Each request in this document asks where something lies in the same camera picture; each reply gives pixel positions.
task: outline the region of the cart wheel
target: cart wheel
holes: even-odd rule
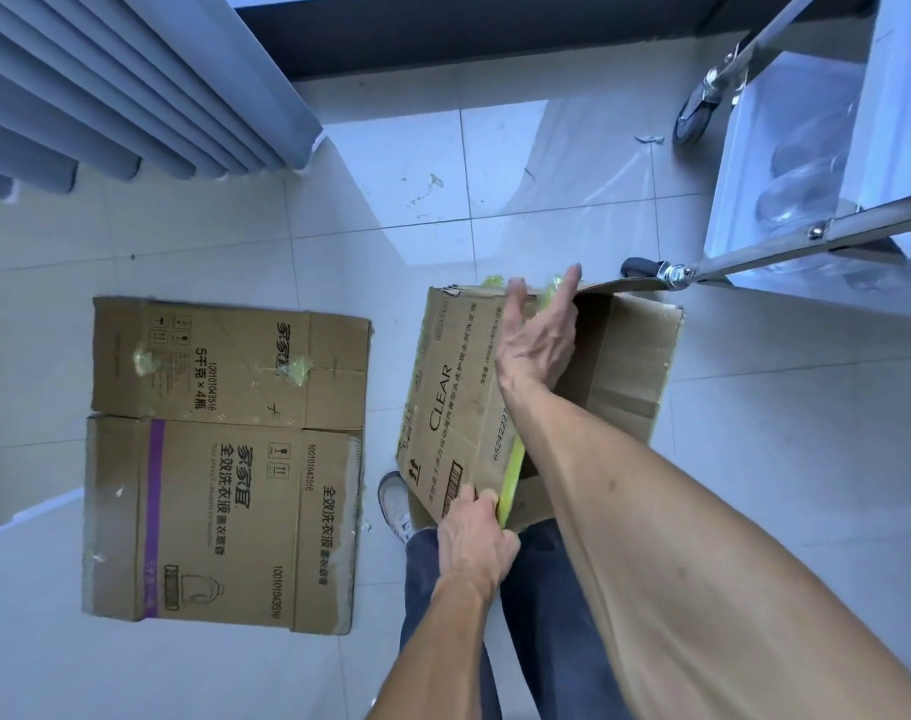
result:
[[[682,112],[688,106],[687,100],[679,109],[679,115],[675,118],[675,127],[672,129],[672,144],[680,149],[687,149],[694,146],[696,142],[702,139],[702,134],[709,126],[712,119],[712,112],[716,107],[712,103],[703,100],[687,119],[682,118]]]
[[[622,263],[622,277],[656,277],[660,265],[645,257],[630,257]]]

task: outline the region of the purple stripe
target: purple stripe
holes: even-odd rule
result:
[[[142,569],[142,616],[159,616],[156,587],[159,564],[159,502],[162,496],[162,448],[166,422],[153,419],[149,429],[148,496],[145,500],[145,550]]]

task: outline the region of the tiled floor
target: tiled floor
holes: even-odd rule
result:
[[[329,310],[373,321],[364,520],[348,636],[79,611],[80,504],[0,532],[0,718],[364,717],[395,656],[404,554],[393,467],[430,285],[630,255],[695,259],[725,112],[668,144],[728,41],[677,40],[298,86],[327,125],[304,176],[129,185],[83,171],[0,205],[0,522],[77,488],[99,294]],[[693,288],[653,445],[786,543],[911,667],[911,320]],[[533,718],[498,605],[506,718]]]

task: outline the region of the flattened cardboard box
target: flattened cardboard box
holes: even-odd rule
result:
[[[575,352],[555,392],[647,443],[676,349],[677,306],[608,286],[575,297]],[[499,493],[516,438],[496,381],[505,296],[483,288],[428,291],[396,461],[411,494],[438,522],[463,480]],[[535,295],[528,304],[534,311]],[[545,486],[526,459],[508,526],[552,516]]]
[[[89,419],[83,608],[346,634],[360,434]]]
[[[85,611],[348,632],[369,321],[94,304]]]
[[[364,318],[127,297],[94,304],[94,412],[362,429]]]

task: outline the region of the forearm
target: forearm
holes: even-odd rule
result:
[[[758,526],[544,387],[502,391],[638,720],[911,717],[908,672]]]
[[[449,574],[378,693],[370,720],[480,717],[479,663],[488,602],[472,580]]]

